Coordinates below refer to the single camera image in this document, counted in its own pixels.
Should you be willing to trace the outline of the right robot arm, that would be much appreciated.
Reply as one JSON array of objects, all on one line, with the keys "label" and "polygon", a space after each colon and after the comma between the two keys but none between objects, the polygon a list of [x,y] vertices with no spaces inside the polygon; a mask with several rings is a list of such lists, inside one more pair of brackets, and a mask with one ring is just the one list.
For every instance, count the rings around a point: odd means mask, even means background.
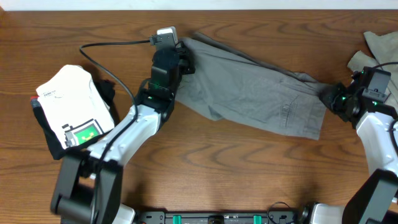
[{"label": "right robot arm", "polygon": [[349,86],[323,91],[320,100],[356,130],[369,178],[345,206],[307,206],[301,223],[397,223],[397,213],[389,209],[397,202],[397,111],[385,104],[391,73],[376,65],[354,72],[352,79]]}]

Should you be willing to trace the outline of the grey shorts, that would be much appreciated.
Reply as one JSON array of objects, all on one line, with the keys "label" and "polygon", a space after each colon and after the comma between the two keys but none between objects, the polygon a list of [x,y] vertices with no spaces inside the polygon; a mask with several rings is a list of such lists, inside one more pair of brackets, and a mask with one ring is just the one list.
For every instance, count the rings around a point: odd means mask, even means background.
[{"label": "grey shorts", "polygon": [[183,76],[178,102],[213,121],[319,139],[326,108],[318,97],[326,83],[256,60],[201,33],[181,42],[193,55],[195,73]]}]

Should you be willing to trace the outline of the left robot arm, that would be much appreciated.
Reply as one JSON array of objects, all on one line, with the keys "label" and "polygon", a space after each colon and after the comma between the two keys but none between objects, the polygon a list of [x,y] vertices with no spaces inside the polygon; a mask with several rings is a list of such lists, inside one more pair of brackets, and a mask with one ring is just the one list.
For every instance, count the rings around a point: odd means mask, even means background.
[{"label": "left robot arm", "polygon": [[173,27],[158,30],[148,42],[156,47],[151,76],[145,79],[126,117],[84,151],[69,150],[50,203],[62,223],[132,223],[133,208],[121,203],[124,166],[168,121],[182,76],[193,74],[190,51]]}]

